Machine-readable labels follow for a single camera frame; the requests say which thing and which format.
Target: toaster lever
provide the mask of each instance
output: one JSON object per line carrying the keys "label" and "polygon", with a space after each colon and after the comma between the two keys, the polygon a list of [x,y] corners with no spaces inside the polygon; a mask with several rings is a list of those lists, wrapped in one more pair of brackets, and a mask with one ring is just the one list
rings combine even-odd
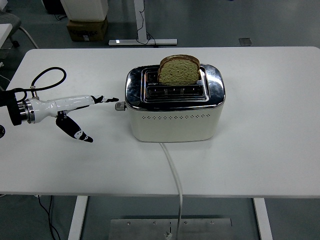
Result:
{"label": "toaster lever", "polygon": [[115,106],[114,106],[115,110],[117,111],[125,111],[127,106],[126,103],[124,101],[118,101]]}

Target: desk leg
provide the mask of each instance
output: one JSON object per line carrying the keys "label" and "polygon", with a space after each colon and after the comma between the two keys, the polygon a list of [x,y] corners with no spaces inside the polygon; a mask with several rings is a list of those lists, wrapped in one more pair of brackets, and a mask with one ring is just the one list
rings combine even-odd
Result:
{"label": "desk leg", "polygon": [[77,196],[68,240],[80,240],[88,196]]}
{"label": "desk leg", "polygon": [[151,39],[147,40],[146,18],[144,10],[144,0],[134,0],[134,11],[138,39],[109,40],[110,46],[144,46],[144,45],[177,45],[177,39]]}
{"label": "desk leg", "polygon": [[261,240],[273,240],[264,198],[253,199]]}

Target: cream toaster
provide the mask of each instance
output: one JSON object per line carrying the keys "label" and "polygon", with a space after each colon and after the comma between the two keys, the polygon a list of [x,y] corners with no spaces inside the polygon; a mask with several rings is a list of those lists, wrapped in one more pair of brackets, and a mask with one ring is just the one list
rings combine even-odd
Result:
{"label": "cream toaster", "polygon": [[191,142],[211,138],[226,99],[217,68],[200,64],[194,85],[167,86],[158,82],[159,65],[132,69],[126,78],[125,101],[133,135],[143,142]]}

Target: black cord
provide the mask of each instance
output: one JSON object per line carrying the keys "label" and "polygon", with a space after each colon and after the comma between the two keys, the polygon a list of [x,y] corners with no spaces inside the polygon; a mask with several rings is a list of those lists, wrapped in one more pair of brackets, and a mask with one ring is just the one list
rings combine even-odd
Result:
{"label": "black cord", "polygon": [[40,87],[40,88],[31,88],[31,89],[25,89],[25,88],[14,88],[12,89],[12,91],[14,91],[14,93],[24,93],[24,97],[22,99],[20,99],[19,101],[17,102],[21,102],[21,101],[24,101],[26,98],[27,98],[27,92],[35,92],[35,91],[43,91],[43,90],[47,90],[47,89],[52,89],[58,85],[60,85],[64,80],[66,80],[67,78],[67,73],[66,71],[61,68],[61,67],[58,67],[58,66],[53,66],[53,67],[49,67],[48,69],[42,71],[41,73],[39,73],[38,76],[35,77],[35,79],[32,81],[31,83],[31,86],[34,87],[35,86],[35,83],[36,81],[42,76],[44,75],[45,73],[51,71],[51,70],[60,70],[61,72],[63,72],[63,77],[60,81],[58,81],[57,83],[55,84],[52,84],[52,85],[49,85],[49,86],[45,86],[45,87]]}
{"label": "black cord", "polygon": [[144,27],[145,19],[144,19],[142,13],[145,11],[145,9],[146,9],[146,2],[145,2],[145,0],[143,0],[143,10],[142,10],[142,11],[139,11],[139,13],[140,13],[140,15],[141,15],[141,18],[142,18],[142,26],[136,31],[136,38],[135,38],[135,40],[136,40],[138,43],[140,43],[140,44],[147,45],[147,44],[149,43],[149,41],[150,41],[151,39],[153,39],[153,40],[154,40],[154,45],[157,45],[157,44],[156,44],[156,40],[154,39],[154,37],[153,37],[150,33],[148,33],[147,31],[145,31],[145,32],[147,33],[147,34],[146,34],[147,42],[146,42],[146,43],[143,43],[143,42],[138,41],[138,39],[139,39],[138,32]]}
{"label": "black cord", "polygon": [[57,21],[61,21],[62,19],[66,18],[67,15],[58,15],[58,17],[57,17],[56,15],[54,15],[54,17],[55,17],[55,19],[56,19]]}
{"label": "black cord", "polygon": [[52,231],[52,229],[54,229],[54,231],[56,232],[56,234],[58,235],[59,240],[61,240],[59,232],[57,231],[57,229],[52,225],[51,223],[51,219],[50,219],[50,211],[51,211],[51,205],[52,205],[52,200],[53,200],[53,196],[50,196],[50,205],[49,205],[49,211],[41,204],[40,201],[40,196],[38,195],[38,200],[39,200],[39,204],[40,206],[45,210],[46,214],[48,215],[48,221],[49,221],[49,228],[50,228],[50,233],[52,236],[53,240],[56,240],[55,236],[54,236],[54,232]]}

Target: cardboard box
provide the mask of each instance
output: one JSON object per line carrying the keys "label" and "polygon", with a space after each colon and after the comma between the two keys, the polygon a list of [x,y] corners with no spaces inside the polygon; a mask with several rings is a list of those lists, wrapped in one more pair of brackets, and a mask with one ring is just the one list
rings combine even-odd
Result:
{"label": "cardboard box", "polygon": [[108,20],[104,21],[71,21],[66,28],[72,41],[102,41],[108,27]]}

